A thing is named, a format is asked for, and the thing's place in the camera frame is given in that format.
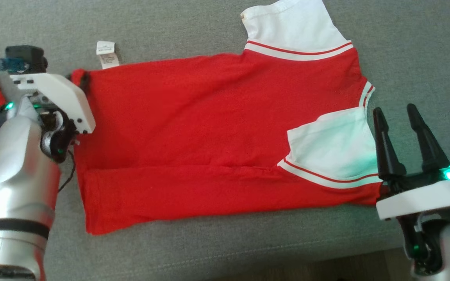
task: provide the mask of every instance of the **black cable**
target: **black cable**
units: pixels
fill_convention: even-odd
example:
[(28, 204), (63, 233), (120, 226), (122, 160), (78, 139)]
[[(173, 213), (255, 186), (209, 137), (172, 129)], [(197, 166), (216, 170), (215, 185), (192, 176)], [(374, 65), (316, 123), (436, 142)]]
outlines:
[(70, 183), (70, 181), (72, 180), (72, 177), (74, 176), (74, 172), (75, 172), (75, 161), (74, 161), (74, 154), (72, 153), (72, 151), (67, 151), (70, 154), (70, 158), (72, 159), (72, 171), (70, 171), (70, 176), (67, 178), (66, 182), (60, 186), (59, 188), (59, 192), (61, 192), (64, 187), (66, 187), (66, 185), (68, 183)]

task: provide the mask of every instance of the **black band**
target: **black band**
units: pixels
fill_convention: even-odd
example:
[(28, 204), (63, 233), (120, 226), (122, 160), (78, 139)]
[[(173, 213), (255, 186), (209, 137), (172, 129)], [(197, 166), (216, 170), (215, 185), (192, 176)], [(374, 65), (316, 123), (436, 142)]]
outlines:
[(39, 222), (28, 221), (27, 219), (0, 219), (0, 231), (22, 231), (34, 233), (48, 239), (50, 229)]

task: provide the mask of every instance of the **white stripe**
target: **white stripe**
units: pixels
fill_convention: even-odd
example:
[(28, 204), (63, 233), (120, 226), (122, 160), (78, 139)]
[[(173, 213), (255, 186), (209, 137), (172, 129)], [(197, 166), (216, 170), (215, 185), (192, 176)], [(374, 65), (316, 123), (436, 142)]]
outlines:
[(369, 183), (379, 183), (382, 181), (380, 180), (380, 178), (378, 178), (378, 176), (368, 176), (367, 178), (362, 178), (361, 180), (357, 181), (350, 181), (348, 183), (337, 183), (335, 181), (327, 180), (314, 174), (310, 174), (306, 171), (297, 169), (296, 167), (287, 164), (284, 160), (281, 160), (277, 165), (285, 169), (286, 171), (295, 174), (296, 176), (299, 176), (300, 178), (304, 178), (313, 183), (317, 183), (318, 185), (322, 185), (324, 187), (331, 187), (333, 189), (352, 189), (355, 187), (360, 187), (362, 185), (367, 185)]
[(369, 83), (369, 81), (366, 82), (366, 85), (364, 86), (364, 89), (362, 90), (362, 94), (361, 94), (361, 100), (359, 101), (359, 106), (363, 106), (364, 105), (364, 100), (366, 99), (366, 95), (368, 94), (369, 89), (371, 89), (373, 85), (371, 85), (371, 83)]
[(376, 87), (374, 87), (371, 92), (369, 92), (368, 99), (366, 100), (366, 106), (364, 107), (364, 112), (368, 112), (368, 105), (369, 105), (369, 100), (371, 99), (371, 95), (373, 94), (373, 92), (375, 91)]
[(257, 53), (262, 53), (264, 55), (269, 55), (270, 57), (278, 57), (279, 59), (289, 59), (289, 60), (318, 60), (318, 59), (327, 59), (328, 57), (334, 57), (335, 55), (339, 55), (347, 50), (350, 50), (354, 46), (352, 44), (348, 46), (344, 46), (338, 50), (332, 51), (330, 53), (323, 53), (321, 55), (298, 55), (295, 53), (286, 53), (279, 50), (272, 50), (270, 48), (266, 48), (263, 46), (258, 46), (252, 43), (247, 43), (244, 49), (252, 50)]

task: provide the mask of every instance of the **red stripe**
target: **red stripe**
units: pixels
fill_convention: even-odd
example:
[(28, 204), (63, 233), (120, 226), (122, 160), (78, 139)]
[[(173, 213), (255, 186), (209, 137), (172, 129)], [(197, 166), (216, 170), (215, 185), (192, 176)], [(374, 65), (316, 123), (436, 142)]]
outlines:
[(276, 47), (268, 46), (268, 45), (265, 45), (265, 44), (262, 44), (262, 43), (258, 43), (258, 42), (253, 42), (253, 41), (248, 41), (247, 43), (258, 45), (258, 46), (262, 46), (262, 47), (265, 47), (265, 48), (269, 48), (271, 50), (278, 50), (279, 52), (294, 53), (295, 55), (322, 55), (324, 53), (334, 52), (335, 50), (339, 50), (339, 49), (341, 49), (341, 48), (343, 48), (345, 46), (348, 46), (348, 45), (352, 44), (351, 42), (348, 42), (345, 45), (339, 46), (338, 48), (334, 48), (332, 50), (326, 50), (326, 51), (318, 52), (318, 53), (304, 53), (304, 52), (297, 52), (297, 51), (294, 51), (294, 50), (286, 50), (286, 49), (276, 48)]
[(288, 164), (288, 165), (291, 166), (291, 167), (294, 167), (294, 168), (296, 168), (296, 169), (305, 171), (305, 172), (307, 172), (307, 173), (309, 173), (309, 174), (312, 174), (312, 175), (314, 175), (314, 176), (318, 176), (319, 178), (323, 178), (323, 179), (325, 179), (325, 180), (334, 181), (335, 183), (354, 183), (354, 182), (359, 181), (359, 180), (362, 180), (362, 179), (364, 179), (364, 178), (369, 178), (369, 177), (371, 177), (371, 176), (377, 176), (377, 175), (378, 175), (378, 174), (368, 174), (367, 176), (363, 176), (363, 177), (361, 177), (361, 178), (356, 178), (355, 180), (333, 180), (332, 178), (327, 178), (326, 176), (322, 176), (321, 174), (316, 174), (316, 173), (314, 173), (314, 172), (312, 172), (312, 171), (309, 171), (309, 170), (307, 170), (307, 169), (303, 169), (302, 167), (298, 167), (298, 166), (296, 166), (295, 164), (290, 163), (289, 161), (287, 161), (286, 158), (284, 158), (284, 162), (286, 162), (286, 164)]
[(369, 93), (371, 92), (371, 90), (374, 88), (373, 85), (371, 85), (371, 87), (369, 88), (368, 93), (366, 94), (366, 97), (364, 98), (364, 102), (362, 103), (362, 106), (366, 106), (366, 101), (368, 101), (368, 97), (369, 97)]

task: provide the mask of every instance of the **white plastic mount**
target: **white plastic mount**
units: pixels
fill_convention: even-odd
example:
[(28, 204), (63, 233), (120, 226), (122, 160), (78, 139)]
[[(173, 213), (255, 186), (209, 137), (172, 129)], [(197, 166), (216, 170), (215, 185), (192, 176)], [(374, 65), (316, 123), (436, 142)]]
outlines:
[(376, 203), (380, 219), (450, 207), (450, 180), (418, 187)]
[(50, 73), (10, 75), (21, 90), (38, 91), (63, 110), (80, 133), (92, 133), (95, 119), (84, 92), (67, 78)]

